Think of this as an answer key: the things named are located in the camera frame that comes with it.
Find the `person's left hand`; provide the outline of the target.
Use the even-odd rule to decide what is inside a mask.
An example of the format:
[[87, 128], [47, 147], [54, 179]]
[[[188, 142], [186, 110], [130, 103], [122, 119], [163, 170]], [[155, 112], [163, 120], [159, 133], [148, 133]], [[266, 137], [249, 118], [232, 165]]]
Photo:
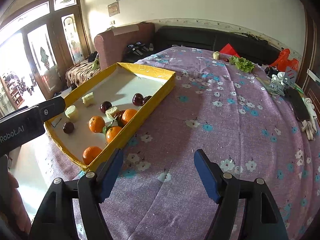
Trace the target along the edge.
[[19, 188], [18, 181], [10, 172], [8, 172], [8, 179], [9, 179], [9, 185], [11, 189], [10, 208], [16, 219], [16, 224], [22, 232], [29, 234], [31, 230], [31, 221], [23, 205], [21, 195], [18, 191], [18, 188]]

